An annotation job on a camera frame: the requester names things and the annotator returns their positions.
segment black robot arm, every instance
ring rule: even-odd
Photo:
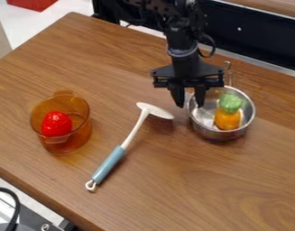
[[[200,56],[198,42],[213,47],[215,43],[204,34],[204,15],[200,11],[198,0],[104,0],[114,2],[112,9],[116,14],[127,14],[130,23],[144,25],[154,20],[163,30],[167,38],[167,52],[172,64],[158,68],[152,72],[153,85],[156,88],[167,88],[177,106],[183,107],[185,88],[194,88],[198,106],[203,106],[205,94],[209,88],[224,86],[222,68],[203,61]],[[134,17],[128,8],[130,5],[138,9],[139,19]]]

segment white floor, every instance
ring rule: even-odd
[[[0,0],[0,21],[13,49],[69,12],[92,15],[91,0],[59,0],[41,13]]]

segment stainless steel bowl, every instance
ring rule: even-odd
[[[237,95],[244,100],[240,108],[241,124],[235,130],[220,130],[214,124],[217,101],[224,93]],[[210,92],[206,94],[205,105],[201,108],[198,108],[194,95],[191,95],[187,101],[187,110],[195,130],[209,140],[221,142],[233,140],[243,135],[255,117],[255,105],[251,98],[241,90],[228,86],[210,89]]]

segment red ball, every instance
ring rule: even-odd
[[[43,119],[41,132],[44,135],[64,135],[72,131],[72,120],[64,113],[49,112]]]

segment wooden table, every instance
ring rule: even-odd
[[[223,0],[238,5],[245,5],[276,14],[295,17],[295,0]]]
[[[257,117],[246,137],[212,144],[169,91],[152,86],[149,71],[170,61],[165,44],[68,14],[0,60],[0,176],[87,231],[295,231],[295,79],[231,60]],[[61,89],[88,101],[94,124],[88,143],[67,156],[46,152],[29,125],[33,107]],[[122,163],[87,192],[132,129],[137,101],[176,119],[148,118]]]

